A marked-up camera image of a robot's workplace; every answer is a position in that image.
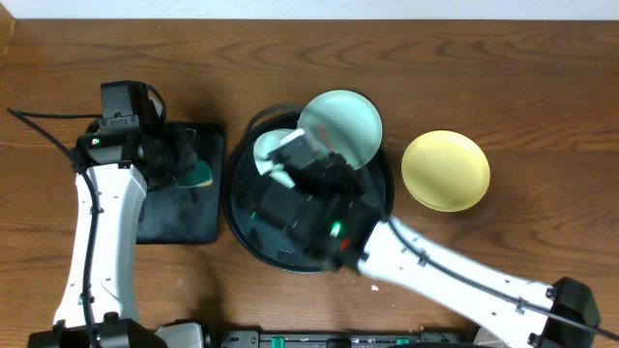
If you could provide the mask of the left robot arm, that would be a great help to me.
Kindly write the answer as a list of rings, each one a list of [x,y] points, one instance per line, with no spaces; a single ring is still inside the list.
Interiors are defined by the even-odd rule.
[[[101,86],[103,113],[72,149],[59,150],[76,173],[78,214],[69,279],[53,327],[31,347],[204,347],[195,320],[157,330],[138,322],[134,261],[138,220],[150,191],[207,187],[211,168],[197,154],[195,130],[166,122],[154,86],[133,80]]]

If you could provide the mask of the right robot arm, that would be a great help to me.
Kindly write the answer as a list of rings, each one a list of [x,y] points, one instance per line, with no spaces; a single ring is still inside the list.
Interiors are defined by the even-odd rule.
[[[254,217],[324,269],[350,267],[423,295],[511,347],[588,347],[601,334],[591,290],[498,272],[441,246],[367,202],[379,137],[334,128],[269,130],[251,144]]]

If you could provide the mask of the round black tray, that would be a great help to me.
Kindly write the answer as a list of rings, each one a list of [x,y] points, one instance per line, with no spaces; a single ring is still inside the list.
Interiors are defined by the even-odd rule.
[[[224,170],[221,204],[228,226],[252,256],[284,271],[319,274],[326,271],[323,265],[306,257],[281,229],[238,204],[238,198],[259,177],[252,154],[255,140],[267,131],[296,127],[299,117],[298,111],[273,109],[263,109],[254,116]]]

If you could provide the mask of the yellow plate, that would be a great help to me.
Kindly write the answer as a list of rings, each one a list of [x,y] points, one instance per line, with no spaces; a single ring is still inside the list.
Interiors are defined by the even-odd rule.
[[[410,194],[439,212],[460,212],[479,203],[489,188],[490,167],[481,147],[452,130],[419,135],[401,159],[402,180]]]

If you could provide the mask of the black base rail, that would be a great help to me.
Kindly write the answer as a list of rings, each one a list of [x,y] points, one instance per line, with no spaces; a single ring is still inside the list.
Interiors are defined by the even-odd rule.
[[[221,348],[474,347],[463,333],[224,333]]]

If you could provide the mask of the green yellow sponge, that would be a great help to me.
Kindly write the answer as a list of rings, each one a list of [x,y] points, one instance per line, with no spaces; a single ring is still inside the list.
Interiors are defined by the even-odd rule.
[[[198,160],[187,173],[176,179],[179,188],[191,189],[208,187],[213,183],[213,173],[210,166],[203,160]]]

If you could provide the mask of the rectangular black tray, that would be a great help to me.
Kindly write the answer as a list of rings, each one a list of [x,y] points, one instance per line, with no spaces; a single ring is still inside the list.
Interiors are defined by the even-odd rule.
[[[209,165],[212,183],[197,188],[172,185],[149,192],[137,224],[136,242],[140,245],[206,245],[219,236],[225,130],[215,123],[183,126],[196,131],[195,149]]]

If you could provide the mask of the light green plate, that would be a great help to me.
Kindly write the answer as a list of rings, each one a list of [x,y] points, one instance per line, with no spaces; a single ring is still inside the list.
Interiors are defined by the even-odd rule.
[[[354,169],[369,163],[383,136],[382,120],[374,104],[347,90],[329,91],[311,100],[301,113],[298,127],[342,155]]]
[[[292,133],[291,129],[270,130],[261,134],[253,145],[253,159],[256,169],[260,175],[268,174],[285,187],[292,189],[294,181],[283,170],[282,164],[275,164],[268,155],[280,146],[280,141]]]

